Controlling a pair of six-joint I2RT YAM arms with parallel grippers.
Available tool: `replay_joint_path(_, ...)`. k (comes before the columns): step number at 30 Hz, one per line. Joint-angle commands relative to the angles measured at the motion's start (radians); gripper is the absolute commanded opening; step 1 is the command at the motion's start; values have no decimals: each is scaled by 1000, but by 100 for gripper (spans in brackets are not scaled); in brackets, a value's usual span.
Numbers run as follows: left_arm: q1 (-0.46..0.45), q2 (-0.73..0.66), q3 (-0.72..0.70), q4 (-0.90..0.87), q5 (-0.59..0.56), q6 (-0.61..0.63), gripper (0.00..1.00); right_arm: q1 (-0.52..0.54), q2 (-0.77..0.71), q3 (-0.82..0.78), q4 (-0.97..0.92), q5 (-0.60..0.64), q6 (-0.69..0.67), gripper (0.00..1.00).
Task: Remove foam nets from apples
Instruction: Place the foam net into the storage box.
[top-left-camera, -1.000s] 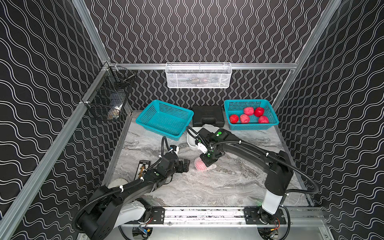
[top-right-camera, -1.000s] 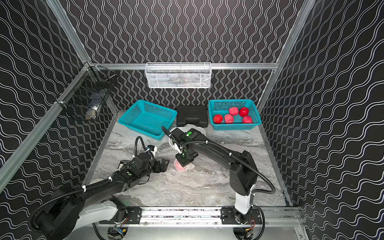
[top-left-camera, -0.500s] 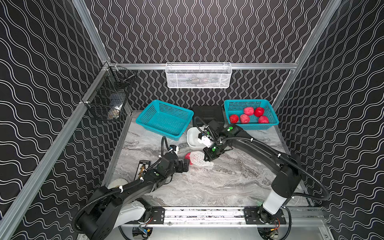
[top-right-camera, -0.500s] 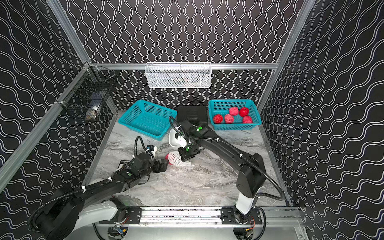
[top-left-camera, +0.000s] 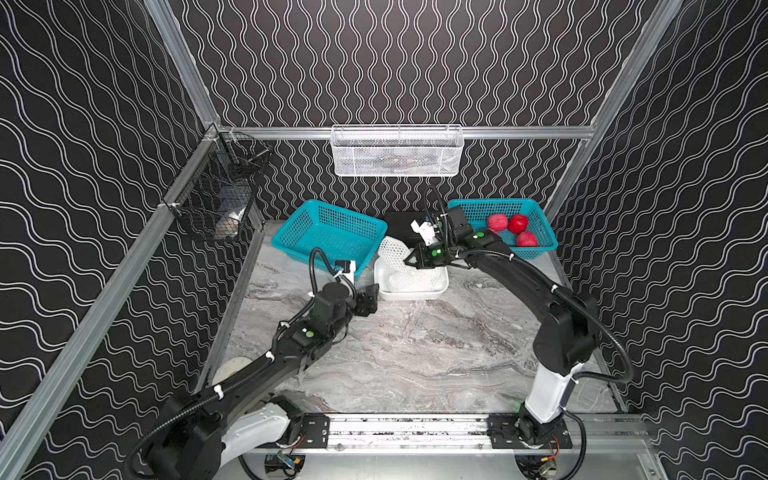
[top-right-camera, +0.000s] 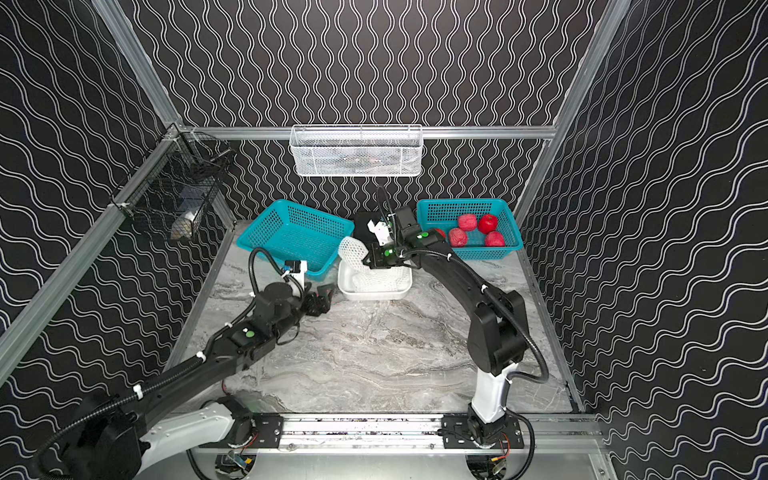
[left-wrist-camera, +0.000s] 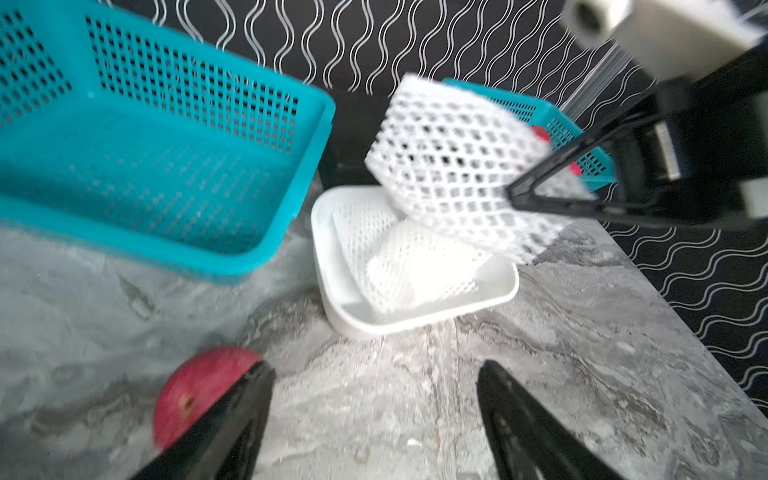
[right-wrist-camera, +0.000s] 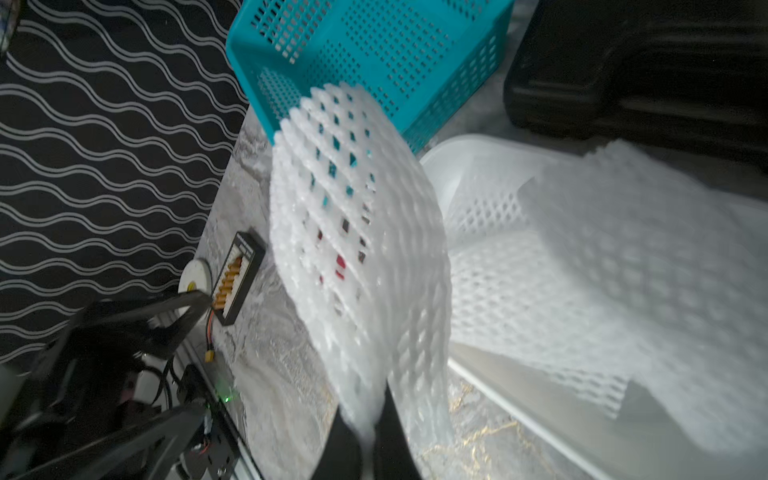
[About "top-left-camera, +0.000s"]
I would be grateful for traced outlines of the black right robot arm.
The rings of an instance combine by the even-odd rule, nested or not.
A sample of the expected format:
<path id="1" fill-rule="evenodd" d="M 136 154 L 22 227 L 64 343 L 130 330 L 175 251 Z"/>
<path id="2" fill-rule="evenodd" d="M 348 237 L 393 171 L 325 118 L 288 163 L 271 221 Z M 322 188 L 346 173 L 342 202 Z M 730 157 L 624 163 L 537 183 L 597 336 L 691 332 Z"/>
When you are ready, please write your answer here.
<path id="1" fill-rule="evenodd" d="M 442 213 L 435 240 L 420 242 L 404 260 L 417 269 L 461 263 L 498 281 L 534 314 L 539 329 L 532 351 L 538 367 L 523 415 L 539 424 L 559 418 L 570 384 L 597 347 L 588 303 L 520 258 L 494 231 L 474 229 L 460 207 Z"/>

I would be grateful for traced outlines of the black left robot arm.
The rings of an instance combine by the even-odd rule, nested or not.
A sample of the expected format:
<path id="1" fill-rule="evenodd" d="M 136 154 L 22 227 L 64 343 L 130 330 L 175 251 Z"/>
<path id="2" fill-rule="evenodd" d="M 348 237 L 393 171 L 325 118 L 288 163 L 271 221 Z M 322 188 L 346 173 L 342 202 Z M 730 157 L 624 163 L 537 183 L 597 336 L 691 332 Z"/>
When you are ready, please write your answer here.
<path id="1" fill-rule="evenodd" d="M 352 294 L 327 283 L 297 319 L 280 324 L 270 349 L 225 380 L 166 400 L 155 425 L 131 449 L 126 479 L 211 479 L 223 464 L 225 434 L 256 401 L 322 358 L 355 317 L 378 309 L 379 285 Z"/>

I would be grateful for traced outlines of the white foam net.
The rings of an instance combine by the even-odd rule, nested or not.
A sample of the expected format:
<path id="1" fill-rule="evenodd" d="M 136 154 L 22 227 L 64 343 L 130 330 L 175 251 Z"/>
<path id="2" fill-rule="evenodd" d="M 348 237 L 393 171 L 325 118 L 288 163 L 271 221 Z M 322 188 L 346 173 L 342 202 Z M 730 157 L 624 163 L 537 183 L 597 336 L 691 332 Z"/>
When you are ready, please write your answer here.
<path id="1" fill-rule="evenodd" d="M 406 264 L 412 250 L 401 240 L 385 236 L 378 248 L 378 256 L 391 272 L 410 272 L 413 268 Z"/>
<path id="2" fill-rule="evenodd" d="M 387 279 L 387 290 L 395 293 L 435 292 L 448 285 L 446 273 L 441 269 L 395 272 Z"/>

